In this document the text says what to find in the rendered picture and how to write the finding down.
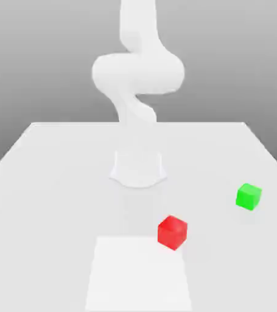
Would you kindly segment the small green cube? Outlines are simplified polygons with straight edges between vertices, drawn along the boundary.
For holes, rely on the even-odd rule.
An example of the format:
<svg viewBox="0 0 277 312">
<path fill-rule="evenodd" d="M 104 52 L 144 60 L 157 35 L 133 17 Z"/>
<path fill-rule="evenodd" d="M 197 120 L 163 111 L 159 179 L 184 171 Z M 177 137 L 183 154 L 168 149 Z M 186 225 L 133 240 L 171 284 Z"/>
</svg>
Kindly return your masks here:
<svg viewBox="0 0 277 312">
<path fill-rule="evenodd" d="M 261 199 L 262 189 L 249 183 L 244 183 L 238 190 L 236 205 L 247 210 L 254 210 Z"/>
</svg>

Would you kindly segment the small red cube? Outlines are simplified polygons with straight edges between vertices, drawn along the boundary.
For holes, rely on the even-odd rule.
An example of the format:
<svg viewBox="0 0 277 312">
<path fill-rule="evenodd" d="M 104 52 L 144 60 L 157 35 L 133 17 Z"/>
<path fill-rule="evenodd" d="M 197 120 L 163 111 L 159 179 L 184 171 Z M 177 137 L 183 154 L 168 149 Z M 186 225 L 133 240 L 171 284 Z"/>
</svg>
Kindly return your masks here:
<svg viewBox="0 0 277 312">
<path fill-rule="evenodd" d="M 187 234 L 187 222 L 169 215 L 158 225 L 157 240 L 160 244 L 177 250 L 187 239 Z"/>
</svg>

